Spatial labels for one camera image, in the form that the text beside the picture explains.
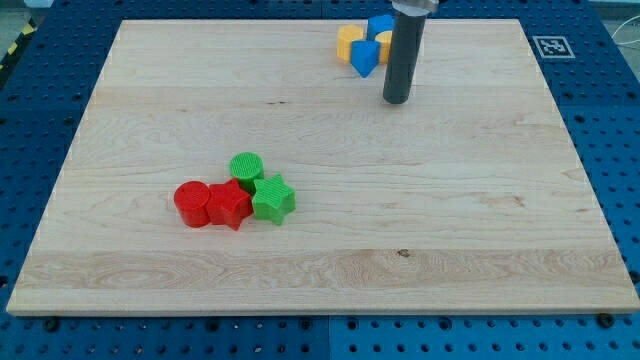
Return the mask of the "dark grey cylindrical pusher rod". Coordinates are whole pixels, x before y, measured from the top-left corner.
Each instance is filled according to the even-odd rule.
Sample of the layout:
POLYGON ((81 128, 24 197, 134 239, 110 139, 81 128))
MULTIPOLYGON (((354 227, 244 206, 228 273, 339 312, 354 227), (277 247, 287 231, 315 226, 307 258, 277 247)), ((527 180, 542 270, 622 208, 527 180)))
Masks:
POLYGON ((383 87, 389 104, 400 105, 409 98, 426 18, 396 12, 383 87))

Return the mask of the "silver metal rod mount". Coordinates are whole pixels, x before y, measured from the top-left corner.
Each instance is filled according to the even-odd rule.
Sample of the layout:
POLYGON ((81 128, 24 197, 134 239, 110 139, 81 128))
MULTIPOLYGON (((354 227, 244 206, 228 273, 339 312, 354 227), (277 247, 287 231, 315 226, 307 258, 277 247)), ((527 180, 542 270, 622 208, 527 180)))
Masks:
POLYGON ((392 7, 407 16, 426 16, 435 13, 439 0, 392 0, 392 7))

